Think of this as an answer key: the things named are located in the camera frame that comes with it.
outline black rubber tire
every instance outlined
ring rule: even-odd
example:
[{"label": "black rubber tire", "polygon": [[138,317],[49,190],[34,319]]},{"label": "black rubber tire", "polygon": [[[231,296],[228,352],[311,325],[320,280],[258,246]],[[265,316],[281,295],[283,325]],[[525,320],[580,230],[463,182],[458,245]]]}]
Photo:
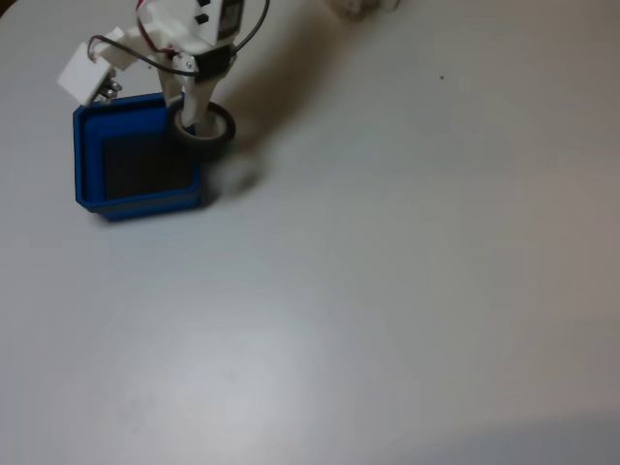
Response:
[{"label": "black rubber tire", "polygon": [[166,117],[168,131],[177,141],[190,148],[190,152],[199,157],[201,160],[215,161],[221,158],[230,147],[231,142],[234,139],[234,135],[236,134],[236,124],[234,123],[233,116],[219,105],[212,102],[209,103],[208,110],[213,111],[222,117],[226,123],[226,130],[216,139],[201,139],[191,135],[175,124],[174,118],[182,109],[183,100],[175,102],[170,106],[170,108],[168,108],[168,115]]}]

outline black cable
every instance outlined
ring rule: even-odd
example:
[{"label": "black cable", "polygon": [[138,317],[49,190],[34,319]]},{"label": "black cable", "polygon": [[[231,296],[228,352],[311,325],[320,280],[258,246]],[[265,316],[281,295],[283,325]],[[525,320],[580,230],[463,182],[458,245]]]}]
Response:
[{"label": "black cable", "polygon": [[259,29],[261,29],[261,26],[264,23],[264,19],[267,17],[268,11],[269,11],[269,0],[264,0],[263,14],[261,15],[261,18],[259,19],[259,22],[256,23],[256,26],[254,26],[254,29],[252,29],[252,31],[250,31],[250,34],[248,34],[248,36],[245,39],[243,39],[241,44],[239,44],[238,46],[232,49],[233,55],[237,55],[237,53],[242,48],[244,48],[247,45],[247,43],[250,42],[254,38],[254,36],[256,36],[256,33],[259,32]]},{"label": "black cable", "polygon": [[137,51],[133,50],[132,48],[129,48],[128,46],[123,46],[122,44],[119,44],[116,41],[113,41],[112,39],[108,39],[106,36],[93,36],[90,38],[90,41],[88,42],[88,57],[92,60],[93,57],[90,54],[90,49],[92,48],[93,42],[95,40],[99,40],[101,42],[105,42],[106,44],[110,44],[113,47],[116,48],[120,48],[121,50],[129,53],[132,56],[135,56],[138,60],[142,60],[144,63],[148,63],[149,65],[157,68],[158,70],[162,70],[166,73],[171,73],[173,75],[180,75],[180,76],[188,76],[190,78],[196,78],[197,76],[200,75],[200,73],[198,73],[197,71],[180,71],[180,70],[176,70],[174,68],[168,68],[167,66],[164,65],[160,65],[159,63],[157,63],[156,61],[151,60],[150,58],[142,55],[141,53],[138,53]]}]

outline white object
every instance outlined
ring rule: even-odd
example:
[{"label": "white object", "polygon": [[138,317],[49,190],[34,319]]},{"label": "white object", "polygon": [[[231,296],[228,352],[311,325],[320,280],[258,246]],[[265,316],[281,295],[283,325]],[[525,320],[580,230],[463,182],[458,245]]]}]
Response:
[{"label": "white object", "polygon": [[58,78],[58,84],[82,105],[88,105],[97,95],[102,83],[112,71],[103,57],[95,63],[86,54],[87,45],[80,44],[73,58]]}]

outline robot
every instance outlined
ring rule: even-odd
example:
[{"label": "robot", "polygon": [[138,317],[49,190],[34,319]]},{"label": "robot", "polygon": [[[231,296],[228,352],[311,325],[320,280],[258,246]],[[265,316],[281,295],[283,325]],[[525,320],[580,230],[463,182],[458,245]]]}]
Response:
[{"label": "robot", "polygon": [[158,69],[175,130],[193,142],[215,140],[227,130],[227,113],[210,104],[211,95],[262,26],[269,0],[256,27],[235,46],[243,6],[244,0],[139,0],[137,26],[81,44],[58,83],[84,106],[109,103],[122,90],[116,70],[142,60]]}]

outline wire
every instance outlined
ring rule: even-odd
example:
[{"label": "wire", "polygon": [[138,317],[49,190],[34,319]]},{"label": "wire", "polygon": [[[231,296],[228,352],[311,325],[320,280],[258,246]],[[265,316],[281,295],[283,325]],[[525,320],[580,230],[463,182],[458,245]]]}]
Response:
[{"label": "wire", "polygon": [[160,65],[156,61],[153,61],[150,58],[142,55],[141,53],[138,53],[137,51],[133,50],[132,48],[129,48],[128,46],[124,46],[122,44],[119,44],[118,42],[113,41],[112,39],[108,39],[106,36],[93,36],[93,37],[90,38],[90,41],[88,42],[87,50],[88,50],[88,57],[91,59],[91,61],[95,61],[94,56],[90,53],[90,49],[92,48],[93,42],[95,40],[99,40],[101,42],[105,42],[106,44],[110,44],[113,47],[120,48],[121,50],[125,51],[126,53],[129,53],[130,55],[136,57],[138,60],[142,60],[144,63],[148,63],[152,67],[155,67],[158,70],[162,70],[162,71],[164,71],[166,73],[171,73],[173,75],[187,76],[187,77],[190,77],[190,78],[196,78],[197,76],[200,75],[200,73],[198,73],[197,71],[180,71],[180,70],[176,70],[174,68],[169,68],[167,66]]},{"label": "wire", "polygon": [[[139,0],[138,1],[138,5],[136,6],[136,12],[138,12],[138,10],[140,9],[140,6],[143,3],[144,3],[144,0]],[[232,49],[232,55],[233,56],[237,55],[242,48],[247,46],[248,43],[252,39],[254,39],[254,36],[256,36],[257,32],[259,32],[259,29],[261,29],[261,26],[263,26],[264,20],[267,17],[267,13],[269,12],[269,4],[270,4],[270,0],[264,0],[263,13],[261,14],[261,17],[259,18],[259,21],[256,23],[256,26],[254,26],[254,29],[252,29],[250,31],[250,33],[247,35],[247,37],[245,39],[243,39],[243,41],[241,41],[241,43],[238,46],[236,46],[235,48]],[[153,41],[151,41],[150,37],[148,37],[148,34],[144,30],[144,26],[142,25],[142,23],[140,21],[140,17],[138,17],[138,28],[139,28],[140,33],[142,34],[142,36],[146,40],[146,43],[148,44],[148,46],[153,51],[163,52],[163,53],[170,53],[170,52],[172,52],[171,48],[156,48],[155,47],[155,45],[153,44]],[[197,78],[200,75],[200,73],[196,72],[196,71],[180,71],[180,70],[176,70],[174,68],[169,68],[167,66],[160,65],[156,61],[153,61],[150,58],[148,58],[147,56],[142,55],[141,53],[138,53],[137,51],[133,50],[132,48],[129,48],[128,46],[124,46],[122,44],[119,44],[117,41],[113,41],[112,39],[108,39],[106,36],[101,36],[101,35],[97,35],[97,36],[91,37],[90,41],[88,42],[88,48],[86,50],[87,50],[87,53],[88,53],[88,58],[90,58],[90,60],[93,61],[93,62],[95,61],[95,57],[93,56],[93,54],[91,53],[90,50],[91,50],[93,42],[95,40],[99,40],[101,42],[105,42],[106,44],[110,44],[113,47],[119,48],[119,49],[123,50],[124,52],[129,53],[130,55],[136,57],[138,60],[141,60],[144,63],[148,63],[152,67],[157,68],[158,70],[161,70],[161,71],[163,71],[165,73],[171,73],[173,75],[179,75],[179,76],[187,76],[189,78]]]},{"label": "wire", "polygon": [[247,35],[247,37],[245,39],[243,39],[243,41],[241,41],[241,44],[239,44],[238,46],[236,46],[235,48],[232,49],[232,54],[233,55],[237,55],[238,52],[244,48],[245,46],[247,46],[248,42],[250,42],[254,36],[256,36],[256,33],[259,32],[259,29],[261,29],[261,26],[264,23],[264,19],[267,17],[267,13],[269,11],[269,0],[264,0],[264,8],[263,8],[263,14],[261,15],[261,18],[259,19],[259,22],[256,23],[256,26],[254,26],[254,29],[252,29],[250,31],[250,33]]}]

